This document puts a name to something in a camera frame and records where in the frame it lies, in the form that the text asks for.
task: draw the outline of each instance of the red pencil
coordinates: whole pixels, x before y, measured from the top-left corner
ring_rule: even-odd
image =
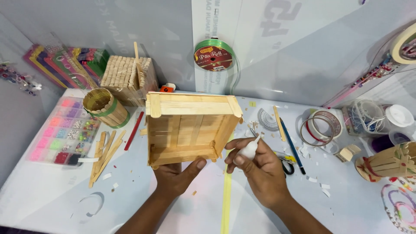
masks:
[[[136,125],[133,128],[133,131],[131,132],[130,138],[127,141],[126,147],[124,148],[124,150],[128,150],[130,147],[131,142],[133,141],[134,136],[136,135],[137,129],[139,127],[140,121],[143,118],[144,112],[140,112],[139,118],[137,119]]]

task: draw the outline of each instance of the craft table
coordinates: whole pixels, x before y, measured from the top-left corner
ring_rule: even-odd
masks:
[[[80,90],[67,89],[64,96],[84,95]],[[257,120],[260,108],[271,115],[273,105],[277,105],[280,117],[296,141],[295,146],[299,147],[302,147],[298,135],[301,123],[310,115],[311,108],[320,109],[248,97],[237,99],[245,123],[236,127],[234,138],[245,137],[247,124]],[[249,102],[255,102],[256,107],[250,107]],[[123,129],[127,131],[123,141],[128,140],[136,119],[144,108],[128,110],[132,115],[131,120],[117,130],[117,135]],[[342,119],[340,110],[331,111]],[[143,128],[142,120],[139,129]],[[101,124],[97,136],[102,131],[111,132],[112,129]],[[282,152],[287,148],[286,152],[291,154],[288,143],[280,140],[279,132],[274,132],[273,138],[271,132],[263,130],[260,125],[256,131],[265,133],[264,140],[273,150]],[[286,179],[292,196],[333,233],[400,233],[388,219],[380,198],[381,188],[388,181],[382,179],[379,183],[370,183],[355,170],[353,161],[357,157],[373,155],[367,142],[349,136],[345,129],[337,142],[341,148],[355,144],[363,151],[355,155],[351,162],[341,163],[335,156],[321,149],[314,151],[310,148],[312,159],[301,155],[300,158],[307,175],[317,177],[318,182],[306,180],[306,175],[302,175],[295,166],[295,173]],[[64,169],[58,165],[27,161],[26,152],[0,191],[0,225],[45,233],[114,233],[156,187],[152,168],[146,165],[147,136],[140,136],[138,131],[129,151],[124,151],[125,144],[123,142],[119,147],[102,173],[105,175],[111,172],[112,177],[102,180],[101,176],[92,189],[88,188],[92,163],[84,163],[76,169]],[[88,156],[94,157],[93,150]],[[208,161],[188,190],[171,205],[157,233],[220,233],[224,168],[224,158],[218,159],[216,163]],[[119,186],[112,192],[114,183]],[[319,183],[331,186],[328,190],[330,197],[321,191]],[[96,212],[102,198],[104,202],[101,210],[96,215],[87,217],[86,213]],[[229,230],[232,234],[289,233],[274,213],[260,205],[240,169],[236,169],[232,175]]]

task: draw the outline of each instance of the person's left hand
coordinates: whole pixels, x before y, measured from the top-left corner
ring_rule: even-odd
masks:
[[[204,158],[197,158],[184,171],[182,171],[181,163],[160,165],[154,170],[157,180],[155,193],[175,199],[186,191],[206,164],[207,161]]]

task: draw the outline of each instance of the glue bottle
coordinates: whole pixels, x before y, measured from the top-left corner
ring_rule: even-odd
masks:
[[[257,143],[258,143],[259,139],[260,139],[260,135],[256,138],[256,140],[248,143],[248,145],[246,147],[240,149],[237,152],[236,157],[238,155],[244,155],[248,159],[253,160],[254,159],[254,156],[256,155]]]

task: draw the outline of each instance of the popsicle stick pencil holder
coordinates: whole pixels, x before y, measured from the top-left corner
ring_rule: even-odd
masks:
[[[407,177],[416,175],[416,142],[405,142],[385,149],[369,158],[358,158],[355,168],[370,182],[381,177]]]
[[[121,128],[130,120],[130,113],[106,89],[93,89],[84,97],[84,109],[112,128]]]

